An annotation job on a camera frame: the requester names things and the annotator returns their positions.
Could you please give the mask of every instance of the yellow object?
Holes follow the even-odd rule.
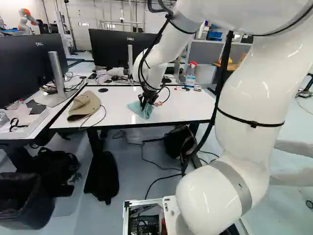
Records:
[[[232,64],[233,63],[233,60],[231,59],[231,58],[229,58],[229,60],[228,60],[228,64]]]

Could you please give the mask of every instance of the silver monitor stand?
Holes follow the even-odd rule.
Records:
[[[51,67],[52,67],[54,80],[55,80],[58,93],[45,95],[45,93],[42,92],[39,96],[35,98],[35,101],[37,103],[53,108],[57,106],[58,104],[61,104],[68,98],[70,98],[77,91],[76,90],[73,90],[70,92],[65,91],[64,79],[62,75],[62,69],[60,66],[58,53],[56,51],[49,51],[48,54],[49,54],[49,59],[51,62]]]

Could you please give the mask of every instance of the trash bin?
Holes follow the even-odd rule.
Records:
[[[40,229],[54,210],[54,201],[38,174],[0,173],[0,226]]]

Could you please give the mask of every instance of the gray band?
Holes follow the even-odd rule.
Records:
[[[242,215],[247,213],[252,207],[252,196],[241,175],[230,165],[221,161],[213,161],[210,166],[219,170],[230,181],[238,193],[242,206]]]
[[[172,22],[186,32],[197,32],[201,24],[186,18],[180,11],[175,13]]]

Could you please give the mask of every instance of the beige hat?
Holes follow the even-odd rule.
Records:
[[[97,112],[100,106],[101,100],[92,91],[86,91],[75,97],[73,105],[68,112],[67,120],[69,122],[82,120]]]

